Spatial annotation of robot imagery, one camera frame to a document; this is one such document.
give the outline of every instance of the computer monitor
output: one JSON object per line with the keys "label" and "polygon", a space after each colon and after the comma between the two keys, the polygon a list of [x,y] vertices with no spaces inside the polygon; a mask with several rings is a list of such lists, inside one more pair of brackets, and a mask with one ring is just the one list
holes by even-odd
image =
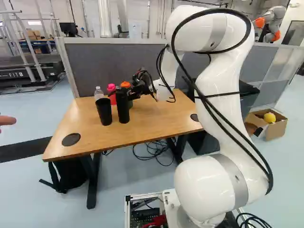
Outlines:
{"label": "computer monitor", "polygon": [[75,37],[78,34],[77,25],[75,23],[60,22],[61,31],[67,37]]}

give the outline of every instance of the table leg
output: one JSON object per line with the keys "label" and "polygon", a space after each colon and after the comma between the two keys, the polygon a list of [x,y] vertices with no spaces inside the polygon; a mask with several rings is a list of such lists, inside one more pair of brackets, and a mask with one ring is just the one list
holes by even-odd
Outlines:
{"label": "table leg", "polygon": [[175,158],[175,160],[178,164],[183,162],[183,159],[181,158],[181,156],[182,156],[182,154],[184,152],[184,149],[185,149],[185,145],[186,145],[186,142],[187,142],[187,137],[188,137],[187,134],[180,135],[177,138],[176,145],[174,144],[172,138],[167,138],[166,139],[167,144],[168,144],[169,148],[171,149],[171,151],[173,153],[173,156],[174,156],[174,158]]}
{"label": "table leg", "polygon": [[100,154],[101,153],[95,153],[93,159],[90,155],[81,157],[82,165],[89,177],[89,189],[86,200],[86,208],[88,209],[93,209],[96,206]]}

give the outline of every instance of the floor mat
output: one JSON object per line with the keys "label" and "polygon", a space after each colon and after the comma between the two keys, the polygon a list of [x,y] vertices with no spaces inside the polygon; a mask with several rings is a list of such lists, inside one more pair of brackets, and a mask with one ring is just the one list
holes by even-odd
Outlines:
{"label": "floor mat", "polygon": [[43,154],[52,136],[0,146],[0,163]]}

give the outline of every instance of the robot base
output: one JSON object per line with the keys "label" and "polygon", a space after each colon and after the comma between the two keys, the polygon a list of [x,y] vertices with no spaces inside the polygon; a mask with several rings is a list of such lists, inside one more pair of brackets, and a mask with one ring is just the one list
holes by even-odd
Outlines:
{"label": "robot base", "polygon": [[204,223],[194,221],[190,218],[177,197],[175,189],[162,192],[163,203],[166,211],[167,223],[169,228],[215,228],[225,218],[225,213],[209,219]]}

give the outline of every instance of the pink cap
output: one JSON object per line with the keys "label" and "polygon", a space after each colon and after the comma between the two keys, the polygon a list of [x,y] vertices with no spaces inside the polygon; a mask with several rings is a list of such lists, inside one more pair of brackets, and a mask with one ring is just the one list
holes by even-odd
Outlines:
{"label": "pink cap", "polygon": [[114,90],[116,88],[115,84],[111,83],[111,84],[108,84],[108,87],[107,87],[107,90]]}

